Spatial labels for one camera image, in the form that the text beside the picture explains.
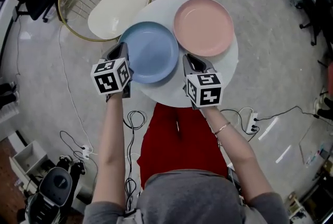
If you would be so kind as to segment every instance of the person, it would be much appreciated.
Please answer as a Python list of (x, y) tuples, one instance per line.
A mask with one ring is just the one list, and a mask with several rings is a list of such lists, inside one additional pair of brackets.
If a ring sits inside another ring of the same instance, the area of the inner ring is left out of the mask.
[[(261, 171), (246, 139), (216, 107), (199, 110), (156, 104), (144, 135), (143, 192), (125, 212), (122, 94), (107, 102), (93, 200), (83, 223), (289, 223), (283, 201)], [(238, 176), (243, 204), (212, 130)]]

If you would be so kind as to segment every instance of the gray shirt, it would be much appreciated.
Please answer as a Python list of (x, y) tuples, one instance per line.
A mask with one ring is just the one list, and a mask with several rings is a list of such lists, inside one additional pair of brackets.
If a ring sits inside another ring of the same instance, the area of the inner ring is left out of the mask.
[(83, 223), (227, 223), (288, 224), (277, 193), (266, 193), (242, 205), (234, 185), (204, 170), (174, 170), (150, 177), (137, 201), (136, 213), (124, 218), (111, 202), (87, 206)]

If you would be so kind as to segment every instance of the red skirt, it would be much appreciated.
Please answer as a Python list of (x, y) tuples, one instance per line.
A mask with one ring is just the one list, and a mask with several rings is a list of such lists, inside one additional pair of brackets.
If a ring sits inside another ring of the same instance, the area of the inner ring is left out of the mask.
[(175, 169), (202, 169), (227, 176), (227, 165), (216, 137), (201, 112), (159, 103), (137, 163), (143, 188), (150, 176)]

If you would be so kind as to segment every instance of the bracelet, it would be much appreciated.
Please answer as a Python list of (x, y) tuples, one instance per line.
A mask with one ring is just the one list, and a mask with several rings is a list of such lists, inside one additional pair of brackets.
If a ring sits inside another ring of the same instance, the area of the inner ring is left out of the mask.
[(225, 127), (227, 127), (230, 124), (230, 122), (228, 122), (227, 124), (224, 124), (217, 132), (215, 132), (214, 134), (217, 135), (220, 131), (222, 131)]

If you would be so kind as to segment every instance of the white cable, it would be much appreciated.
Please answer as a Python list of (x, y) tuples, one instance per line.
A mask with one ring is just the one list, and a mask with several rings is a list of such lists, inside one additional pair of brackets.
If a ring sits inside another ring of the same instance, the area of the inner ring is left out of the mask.
[(82, 3), (82, 1), (79, 1), (79, 0), (77, 0), (77, 2), (81, 2), (81, 9), (80, 9), (78, 15), (74, 19), (72, 19), (72, 20), (67, 20), (68, 22), (75, 21), (79, 17), (80, 13), (82, 12), (83, 3)]
[[(252, 111), (252, 113), (254, 112), (253, 108), (250, 108), (250, 107), (244, 107), (244, 108), (241, 108), (238, 113), (240, 114), (244, 109), (250, 109)], [(235, 125), (235, 127), (239, 124), (239, 115), (237, 115), (237, 124)]]
[(137, 155), (138, 157), (140, 157), (140, 155), (138, 153), (132, 153), (130, 155), (126, 155), (125, 157), (129, 157), (129, 156), (132, 156), (132, 155)]
[(230, 170), (231, 170), (231, 173), (230, 173), (231, 180), (232, 180), (232, 182), (233, 182), (234, 186), (236, 187), (236, 185), (235, 185), (235, 181), (234, 181), (233, 170), (232, 170), (231, 168), (230, 168)]
[(92, 143), (90, 142), (90, 139), (89, 139), (89, 136), (88, 136), (87, 132), (86, 132), (85, 129), (83, 128), (82, 120), (81, 120), (81, 118), (80, 118), (80, 116), (79, 116), (79, 114), (78, 114), (78, 110), (76, 109), (76, 106), (75, 106), (75, 104), (74, 104), (74, 100), (73, 100), (73, 97), (72, 97), (72, 92), (71, 92), (71, 90), (70, 90), (70, 88), (69, 88), (68, 78), (67, 78), (67, 74), (66, 74), (66, 71), (65, 71), (65, 63), (64, 63), (64, 61), (63, 61), (62, 54), (61, 54), (60, 32), (61, 32), (61, 28), (62, 28), (62, 27), (63, 27), (63, 24), (62, 24), (62, 25), (60, 26), (60, 28), (59, 28), (58, 43), (59, 43), (59, 50), (60, 50), (60, 57), (61, 57), (61, 61), (62, 61), (63, 73), (64, 73), (64, 75), (65, 75), (66, 83), (67, 83), (67, 89), (68, 89), (68, 92), (69, 92), (69, 94), (70, 94), (70, 96), (71, 96), (72, 104), (73, 104), (73, 106), (74, 106), (74, 109), (75, 109), (76, 115), (78, 116), (78, 119), (79, 119), (79, 121), (80, 121), (80, 124), (81, 124), (82, 130), (84, 131), (84, 134), (86, 135), (86, 137), (87, 137), (87, 139), (88, 139), (88, 142), (89, 142), (89, 144), (90, 144), (90, 146), (91, 146), (91, 148), (92, 148), (92, 151), (91, 151), (91, 152), (88, 152), (88, 153), (89, 153), (89, 154), (93, 154), (93, 155), (97, 155), (96, 153), (93, 153), (93, 152), (94, 152), (94, 147), (93, 147)]

